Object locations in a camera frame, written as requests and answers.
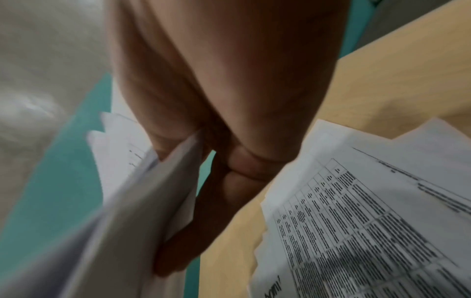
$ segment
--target finger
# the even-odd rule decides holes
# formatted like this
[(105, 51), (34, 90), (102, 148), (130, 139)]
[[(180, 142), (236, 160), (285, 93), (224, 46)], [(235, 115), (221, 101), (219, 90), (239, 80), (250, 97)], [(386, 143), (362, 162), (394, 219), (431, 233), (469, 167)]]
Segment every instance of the finger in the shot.
[(230, 170), (216, 155), (211, 174), (198, 196), (193, 221), (157, 252), (156, 274), (168, 276), (186, 268), (211, 245), (237, 211), (267, 183)]

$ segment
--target table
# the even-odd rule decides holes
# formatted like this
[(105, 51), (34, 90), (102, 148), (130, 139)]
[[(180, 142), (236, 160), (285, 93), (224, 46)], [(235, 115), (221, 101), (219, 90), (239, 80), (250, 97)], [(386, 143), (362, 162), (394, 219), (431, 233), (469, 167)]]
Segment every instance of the table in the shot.
[[(317, 114), (388, 138), (431, 117), (471, 136), (471, 0), (454, 0), (340, 59)], [(265, 193), (201, 256), (199, 297), (247, 297)]]

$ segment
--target light wood surface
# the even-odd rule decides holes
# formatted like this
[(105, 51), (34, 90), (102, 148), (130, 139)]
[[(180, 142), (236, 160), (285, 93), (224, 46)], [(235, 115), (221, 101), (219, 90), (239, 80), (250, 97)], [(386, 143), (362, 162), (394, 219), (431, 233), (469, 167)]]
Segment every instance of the light wood surface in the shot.
[[(389, 138), (434, 116), (471, 136), (471, 0), (454, 0), (342, 58), (317, 115)], [(247, 297), (264, 195), (201, 256), (201, 298)]]

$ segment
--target gray surface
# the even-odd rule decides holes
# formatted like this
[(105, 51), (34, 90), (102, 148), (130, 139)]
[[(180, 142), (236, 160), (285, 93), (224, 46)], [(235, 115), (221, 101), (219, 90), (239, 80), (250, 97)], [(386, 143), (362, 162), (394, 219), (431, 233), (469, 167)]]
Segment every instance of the gray surface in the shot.
[(108, 70), (101, 0), (0, 0), (0, 230), (45, 149)]
[(355, 49), (404, 26), (450, 0), (382, 0)]

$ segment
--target skin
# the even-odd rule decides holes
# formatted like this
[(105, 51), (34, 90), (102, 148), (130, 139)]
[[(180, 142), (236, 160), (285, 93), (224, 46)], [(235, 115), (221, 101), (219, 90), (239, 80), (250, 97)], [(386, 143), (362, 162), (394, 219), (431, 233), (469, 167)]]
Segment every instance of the skin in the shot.
[(348, 0), (109, 0), (121, 91), (160, 159), (205, 132), (193, 221), (156, 252), (183, 270), (299, 153), (338, 58)]

